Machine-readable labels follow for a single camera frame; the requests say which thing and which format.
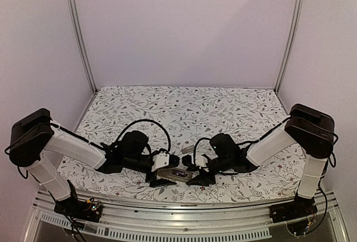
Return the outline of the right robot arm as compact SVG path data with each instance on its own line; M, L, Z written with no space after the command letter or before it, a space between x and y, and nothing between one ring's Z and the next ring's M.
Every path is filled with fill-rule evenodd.
M198 171L198 175L186 184L213 185L215 176L227 170L250 173L277 153L298 144L306 153L306 161L296 199L289 204L288 212L292 217L301 217L310 208L336 140L335 122L331 116L295 104L286 119L257 140L235 143L230 135L219 133L208 140L216 158L204 154L198 156L195 152L183 157L187 170Z

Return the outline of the beige remote control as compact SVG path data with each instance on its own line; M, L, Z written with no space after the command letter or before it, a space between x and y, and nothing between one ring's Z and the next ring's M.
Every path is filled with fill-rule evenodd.
M193 173L179 168L163 168L157 171L157 175L174 181L188 182L192 179Z

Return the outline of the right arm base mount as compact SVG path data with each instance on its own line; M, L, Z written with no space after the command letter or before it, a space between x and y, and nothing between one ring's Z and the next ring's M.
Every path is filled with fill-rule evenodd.
M294 236L305 235L317 213L314 201L290 201L269 207L269 217L273 223L291 221L287 230Z

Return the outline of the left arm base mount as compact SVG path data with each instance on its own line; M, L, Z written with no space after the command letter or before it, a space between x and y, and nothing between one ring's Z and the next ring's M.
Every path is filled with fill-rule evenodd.
M94 201L94 199L90 199L87 202L69 197L63 201L56 201L54 211L74 219L99 222L102 216L103 204L100 201Z

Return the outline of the purple battery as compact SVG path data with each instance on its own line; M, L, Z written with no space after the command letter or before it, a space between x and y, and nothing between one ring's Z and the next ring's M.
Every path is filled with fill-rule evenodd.
M179 176L179 177L187 177L187 173L186 172L173 171L172 174L175 175L175 176Z

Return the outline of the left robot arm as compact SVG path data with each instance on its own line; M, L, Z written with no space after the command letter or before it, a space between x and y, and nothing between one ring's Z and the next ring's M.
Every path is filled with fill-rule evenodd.
M47 189L61 209L79 216L84 202L78 200L75 187L59 175L46 152L75 159L103 174L120 173L124 168L141 172L151 187L173 185L155 176L157 170L180 163L179 157L170 153L171 143L152 151L148 142L144 133L124 128L110 145L96 144L62 127L49 110L41 108L12 126L11 141L4 152L17 168L24 168Z

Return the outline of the beige battery cover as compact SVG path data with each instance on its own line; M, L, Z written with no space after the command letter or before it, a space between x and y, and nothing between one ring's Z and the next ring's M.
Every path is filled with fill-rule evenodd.
M188 154L191 153L194 150L194 146L189 146L189 147L185 147L181 150L182 154Z

